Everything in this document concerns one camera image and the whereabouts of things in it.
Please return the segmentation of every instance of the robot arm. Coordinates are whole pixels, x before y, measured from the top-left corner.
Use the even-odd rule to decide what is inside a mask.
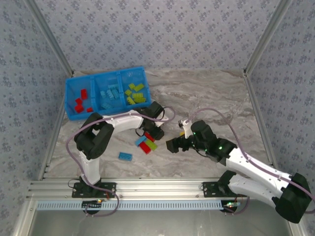
[[[98,113],[90,115],[83,126],[103,118],[111,118],[109,121],[100,122],[86,128],[74,137],[77,149],[80,151],[84,174],[91,184],[95,185],[100,182],[99,157],[106,150],[113,134],[128,129],[143,128],[145,132],[148,132],[156,140],[160,140],[164,136],[164,132],[160,128],[163,124],[162,122],[154,122],[135,115],[128,116],[128,114],[142,114],[151,118],[167,119],[164,115],[163,107],[157,102],[153,102],[148,108],[140,108],[136,109],[136,111],[131,110],[116,117],[101,116]]]
[[[218,181],[220,191],[253,197],[274,207],[286,220],[293,223],[300,221],[311,202],[311,198],[280,177],[289,179],[309,191],[308,183],[302,175],[296,173],[291,176],[247,154],[250,161],[258,167],[277,175],[277,177],[271,176],[250,163],[234,143],[217,138],[203,120],[195,123],[184,120],[179,122],[179,126],[184,129],[185,134],[166,142],[169,151],[177,153],[179,148],[182,148],[183,151],[191,148],[198,153],[204,151],[205,157],[251,178],[244,178],[235,172],[227,171]]]

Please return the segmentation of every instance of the wall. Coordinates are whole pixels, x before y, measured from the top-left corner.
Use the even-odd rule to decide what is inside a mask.
[[[35,0],[73,70],[244,68],[279,0]]]
[[[0,236],[38,177],[66,74],[22,0],[0,1]]]
[[[279,167],[315,193],[315,2],[293,1],[250,76]],[[314,215],[306,217],[315,235]]]

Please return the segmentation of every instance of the blue bin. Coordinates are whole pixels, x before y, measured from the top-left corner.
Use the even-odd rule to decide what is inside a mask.
[[[125,91],[130,90],[129,84],[134,83],[136,86],[140,83],[144,88],[138,92],[143,93],[146,102],[130,105],[127,102]],[[110,99],[107,94],[113,85],[118,85],[116,88],[118,97]],[[81,98],[81,90],[86,89],[88,99],[83,100],[84,111],[77,113],[74,107],[77,105],[75,100]],[[105,92],[106,96],[102,97],[101,92]],[[110,108],[103,108],[102,104],[106,103]],[[65,101],[64,107],[70,120],[86,119],[91,113],[87,113],[86,109],[93,108],[94,112],[101,115],[113,115],[127,112],[137,107],[147,107],[151,104],[151,97],[147,78],[144,72],[144,67],[135,67],[130,69],[75,77],[66,80],[65,83]]]
[[[146,98],[146,102],[144,103],[138,103],[134,105],[130,105],[127,102],[127,95],[124,93],[124,102],[126,106],[128,107],[128,110],[132,110],[137,107],[147,107],[151,104],[151,97],[150,97],[150,90],[149,90],[149,85],[147,82],[147,77],[144,72],[144,67],[135,67],[131,69],[125,69],[120,71],[120,76],[122,79],[122,86],[123,86],[123,91],[125,92],[127,89],[131,90],[129,88],[129,84],[134,83],[135,86],[138,84],[143,84],[144,88],[139,90],[136,93],[143,93],[143,97]]]
[[[70,78],[65,82],[64,108],[70,120],[85,119],[91,114],[87,112],[87,108],[92,107],[91,77],[92,76]],[[77,105],[75,100],[77,98],[81,98],[82,89],[87,90],[88,99],[82,100],[84,111],[77,113],[74,109],[74,107]]]

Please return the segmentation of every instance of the marble surface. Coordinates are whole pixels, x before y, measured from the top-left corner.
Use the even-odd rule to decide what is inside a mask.
[[[134,130],[112,136],[101,156],[102,177],[220,177],[226,168],[198,155],[194,150],[172,154],[165,141],[178,137],[181,129],[177,122],[194,111],[213,107],[221,111],[235,128],[246,151],[265,163],[268,162],[264,145],[247,93],[242,73],[219,70],[146,70],[152,99],[162,106],[176,110],[175,119],[162,126],[165,136],[156,141],[158,148],[146,155],[134,145],[138,139]],[[194,120],[203,119],[218,137],[235,142],[229,127],[214,112],[205,111]],[[69,121],[65,115],[50,167],[45,177],[77,177],[80,170],[65,149],[66,139],[83,121]],[[79,158],[75,143],[70,150]],[[119,152],[133,155],[131,162],[118,159]]]

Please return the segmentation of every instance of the light blue lego brick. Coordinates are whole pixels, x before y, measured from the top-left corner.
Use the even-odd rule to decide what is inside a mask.
[[[109,99],[111,99],[111,100],[114,99],[114,95],[110,89],[107,90],[107,94],[108,94]]]
[[[145,142],[147,140],[146,136],[142,136],[140,137],[140,139],[138,139],[136,142],[134,142],[134,144],[136,144],[136,146],[139,146],[140,143]]]
[[[112,91],[112,94],[114,95],[115,99],[118,99],[119,93],[118,93],[117,89],[113,88],[113,89],[111,89],[111,91]]]
[[[118,89],[118,84],[109,85],[108,88],[109,89]]]
[[[105,93],[105,91],[101,91],[101,92],[100,92],[100,95],[102,96],[102,98],[106,98],[106,93]]]
[[[104,109],[111,109],[111,108],[113,108],[112,105],[109,105],[109,104],[106,103],[106,102],[103,102],[103,103],[101,104],[101,107],[104,108]]]
[[[124,160],[124,161],[131,161],[132,160],[132,155],[129,153],[125,152],[120,152],[118,159]]]

